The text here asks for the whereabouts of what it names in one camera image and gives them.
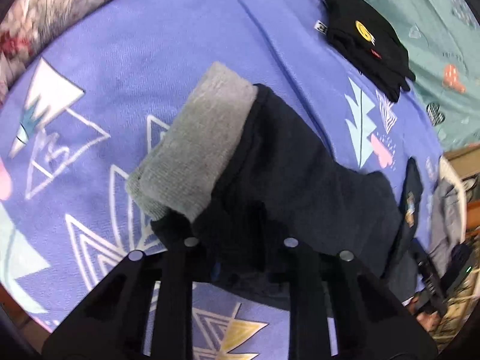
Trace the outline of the right hand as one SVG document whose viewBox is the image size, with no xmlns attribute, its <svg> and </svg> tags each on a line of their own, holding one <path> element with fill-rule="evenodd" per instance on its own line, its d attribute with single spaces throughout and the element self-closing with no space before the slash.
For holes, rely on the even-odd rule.
<svg viewBox="0 0 480 360">
<path fill-rule="evenodd" d="M 406 306 L 411 314 L 414 314 L 418 298 L 418 296 L 412 297 Z M 427 332 L 433 332 L 438 327 L 441 317 L 438 312 L 434 312 L 433 314 L 422 312 L 416 316 L 416 320 Z"/>
</svg>

